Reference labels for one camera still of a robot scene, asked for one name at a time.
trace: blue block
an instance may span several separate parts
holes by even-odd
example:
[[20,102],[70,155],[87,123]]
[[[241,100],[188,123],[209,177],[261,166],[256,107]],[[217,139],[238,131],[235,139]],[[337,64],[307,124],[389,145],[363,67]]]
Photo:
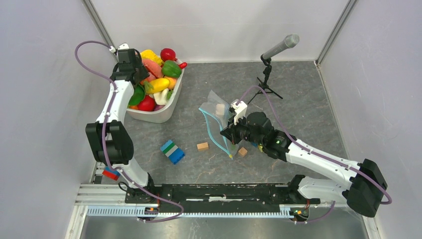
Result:
[[112,174],[114,174],[114,175],[116,175],[118,177],[120,176],[120,173],[117,170],[113,171],[113,170],[109,169],[108,166],[104,168],[104,171],[107,171],[109,173],[112,173]]
[[164,151],[172,143],[173,142],[171,140],[167,141],[167,143],[165,143],[163,146],[161,146],[160,150],[161,151]]
[[183,157],[185,157],[185,153],[180,149],[176,149],[170,156],[169,159],[173,164],[178,163]]

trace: plastic bag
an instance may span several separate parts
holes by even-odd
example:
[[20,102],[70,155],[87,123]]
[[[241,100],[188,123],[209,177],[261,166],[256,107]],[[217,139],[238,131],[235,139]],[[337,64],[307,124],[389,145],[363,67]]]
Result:
[[230,105],[218,97],[214,91],[210,91],[208,101],[203,103],[199,110],[204,114],[208,135],[213,143],[226,152],[230,158],[233,158],[233,155],[239,149],[239,145],[233,145],[220,134],[220,131],[227,127],[230,118],[229,107]]

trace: microphone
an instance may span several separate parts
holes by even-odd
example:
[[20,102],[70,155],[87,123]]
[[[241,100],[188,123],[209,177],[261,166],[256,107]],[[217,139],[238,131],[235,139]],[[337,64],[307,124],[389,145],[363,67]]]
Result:
[[265,52],[261,55],[261,58],[264,60],[268,60],[271,57],[277,55],[278,53],[295,47],[299,43],[299,35],[297,34],[290,34],[284,38],[284,41],[278,43],[276,46]]

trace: red block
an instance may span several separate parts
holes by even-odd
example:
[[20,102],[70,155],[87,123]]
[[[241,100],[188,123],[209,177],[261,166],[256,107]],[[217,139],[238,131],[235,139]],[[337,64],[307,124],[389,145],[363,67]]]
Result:
[[105,170],[103,171],[103,175],[106,176],[106,177],[111,178],[114,181],[117,181],[117,179],[119,178],[119,176],[114,175],[114,174],[112,174],[112,173],[110,173],[108,171],[105,171]]

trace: bin of vegetables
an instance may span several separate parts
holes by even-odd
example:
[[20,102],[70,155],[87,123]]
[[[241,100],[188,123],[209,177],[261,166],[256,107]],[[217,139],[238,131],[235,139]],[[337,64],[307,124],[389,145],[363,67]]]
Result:
[[164,123],[173,114],[187,63],[177,59],[170,48],[164,48],[160,56],[145,50],[141,57],[149,77],[135,87],[127,112],[137,120]]

